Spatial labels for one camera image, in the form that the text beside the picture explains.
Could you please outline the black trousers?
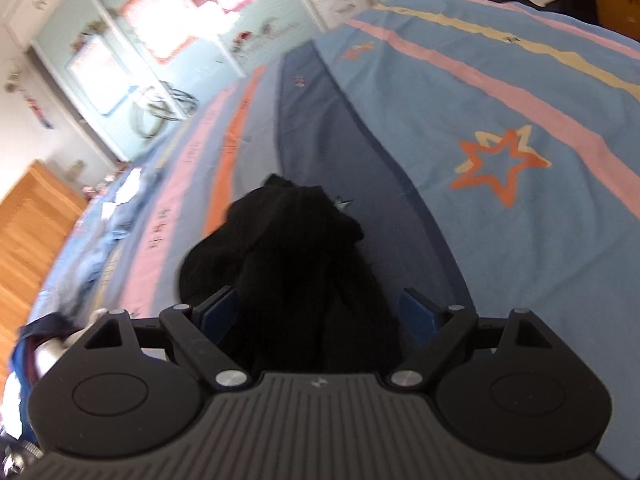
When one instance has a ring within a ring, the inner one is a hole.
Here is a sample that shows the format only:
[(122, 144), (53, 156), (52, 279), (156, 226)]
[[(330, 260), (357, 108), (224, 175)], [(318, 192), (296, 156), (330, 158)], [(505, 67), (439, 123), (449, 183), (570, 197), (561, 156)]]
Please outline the black trousers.
[(236, 290), (220, 348), (252, 374), (386, 373), (404, 348), (363, 237), (322, 188), (273, 174), (186, 255), (179, 298), (196, 307)]

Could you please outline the light blue sweatpants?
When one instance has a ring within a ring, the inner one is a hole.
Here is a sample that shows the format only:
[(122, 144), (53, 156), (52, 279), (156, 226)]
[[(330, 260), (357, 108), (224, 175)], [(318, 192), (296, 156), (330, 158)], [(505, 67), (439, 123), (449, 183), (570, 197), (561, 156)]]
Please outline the light blue sweatpants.
[(142, 207), (157, 188), (161, 173), (159, 169), (132, 167), (100, 200), (96, 210), (98, 223), (74, 255), (70, 274), (58, 296), (64, 314), (79, 314), (107, 258), (131, 232)]

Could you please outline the blue garment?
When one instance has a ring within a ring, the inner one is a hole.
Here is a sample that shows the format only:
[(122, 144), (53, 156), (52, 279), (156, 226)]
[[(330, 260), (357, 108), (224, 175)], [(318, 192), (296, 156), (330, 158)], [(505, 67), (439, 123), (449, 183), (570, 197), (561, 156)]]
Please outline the blue garment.
[(38, 440), (28, 418), (28, 401), (38, 382), (35, 367), (34, 329), (21, 328), (11, 353), (10, 374), (4, 383), (1, 401), (1, 422), (6, 434), (16, 440), (37, 444)]

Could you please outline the striped star bedsheet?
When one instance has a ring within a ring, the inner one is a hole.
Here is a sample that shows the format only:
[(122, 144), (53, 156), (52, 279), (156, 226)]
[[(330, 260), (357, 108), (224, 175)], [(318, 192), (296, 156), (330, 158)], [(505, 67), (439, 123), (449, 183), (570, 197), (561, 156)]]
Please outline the striped star bedsheet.
[[(157, 188), (68, 316), (72, 259), (135, 166)], [(386, 373), (240, 390), (176, 364), (160, 312), (183, 260), (273, 174), (360, 224), (398, 323), (408, 288), (472, 309), (472, 358), (433, 389), (388, 383), (404, 344)], [(32, 309), (35, 348), (107, 313), (32, 388), (43, 456), (12, 479), (638, 477), (636, 42), (516, 3), (390, 0), (219, 91), (114, 182)]]

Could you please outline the wooden headboard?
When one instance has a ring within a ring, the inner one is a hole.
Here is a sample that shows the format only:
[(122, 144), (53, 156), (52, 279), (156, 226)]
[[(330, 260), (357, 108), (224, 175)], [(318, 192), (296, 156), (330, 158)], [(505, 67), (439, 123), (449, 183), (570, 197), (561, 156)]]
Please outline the wooden headboard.
[(86, 200), (36, 160), (1, 202), (1, 377), (18, 329), (53, 261), (87, 207)]

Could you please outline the teal sliding wardrobe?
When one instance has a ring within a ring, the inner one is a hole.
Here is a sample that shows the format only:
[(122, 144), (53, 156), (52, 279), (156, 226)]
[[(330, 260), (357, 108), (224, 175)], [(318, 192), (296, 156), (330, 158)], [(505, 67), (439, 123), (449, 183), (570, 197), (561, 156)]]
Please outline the teal sliding wardrobe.
[(305, 0), (6, 0), (1, 21), (114, 162), (319, 31)]

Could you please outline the grey sweatpants with drawstring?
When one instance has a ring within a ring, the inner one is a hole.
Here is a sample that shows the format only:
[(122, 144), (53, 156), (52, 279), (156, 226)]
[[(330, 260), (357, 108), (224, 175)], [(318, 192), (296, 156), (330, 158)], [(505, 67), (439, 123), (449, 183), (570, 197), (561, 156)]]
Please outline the grey sweatpants with drawstring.
[(64, 356), (66, 351), (76, 342), (78, 339), (91, 327), (96, 321), (99, 321), (102, 316), (107, 313), (106, 309), (99, 308), (91, 313), (89, 323), (86, 327), (71, 334), (67, 338), (55, 337), (43, 342), (37, 348), (35, 348), (35, 368), (37, 377), (41, 378), (43, 375), (55, 366), (56, 362)]

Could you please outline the hanging wall ornament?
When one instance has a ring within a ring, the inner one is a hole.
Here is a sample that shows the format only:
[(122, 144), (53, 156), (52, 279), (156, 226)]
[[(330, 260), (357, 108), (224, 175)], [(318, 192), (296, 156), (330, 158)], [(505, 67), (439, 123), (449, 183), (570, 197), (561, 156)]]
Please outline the hanging wall ornament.
[(19, 70), (9, 71), (8, 76), (6, 76), (4, 90), (6, 90), (6, 93), (19, 94), (42, 128), (47, 130), (54, 129), (54, 125), (44, 114), (44, 110), (38, 100), (21, 84), (21, 72)]

